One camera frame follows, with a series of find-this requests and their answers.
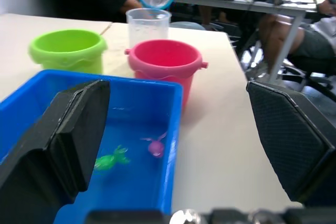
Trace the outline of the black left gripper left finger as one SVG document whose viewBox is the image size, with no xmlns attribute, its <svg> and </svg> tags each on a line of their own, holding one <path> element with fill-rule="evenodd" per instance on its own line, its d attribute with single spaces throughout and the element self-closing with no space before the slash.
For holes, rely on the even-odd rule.
<svg viewBox="0 0 336 224">
<path fill-rule="evenodd" d="M 88 189 L 109 100 L 104 80 L 57 93 L 1 162 L 1 223 L 53 223 Z"/>
</svg>

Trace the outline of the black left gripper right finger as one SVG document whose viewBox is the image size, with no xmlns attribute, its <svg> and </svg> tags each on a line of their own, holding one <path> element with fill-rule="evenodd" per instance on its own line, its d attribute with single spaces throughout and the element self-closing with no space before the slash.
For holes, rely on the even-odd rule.
<svg viewBox="0 0 336 224">
<path fill-rule="evenodd" d="M 335 127 L 303 94 L 250 81 L 258 135 L 282 188 L 304 206 L 335 206 Z"/>
</svg>

